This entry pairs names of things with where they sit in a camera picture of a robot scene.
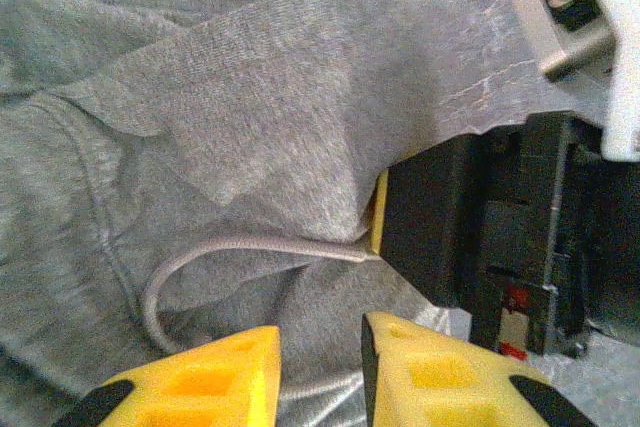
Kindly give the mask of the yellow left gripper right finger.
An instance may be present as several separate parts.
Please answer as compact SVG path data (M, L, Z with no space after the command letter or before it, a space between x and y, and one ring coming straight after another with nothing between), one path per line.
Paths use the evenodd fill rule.
M362 317L370 426L590 426L530 365L390 313Z

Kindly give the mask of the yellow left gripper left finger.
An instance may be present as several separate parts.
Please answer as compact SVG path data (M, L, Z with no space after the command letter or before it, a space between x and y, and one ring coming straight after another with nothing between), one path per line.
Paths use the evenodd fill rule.
M274 426L280 332L261 326L121 372L56 426Z

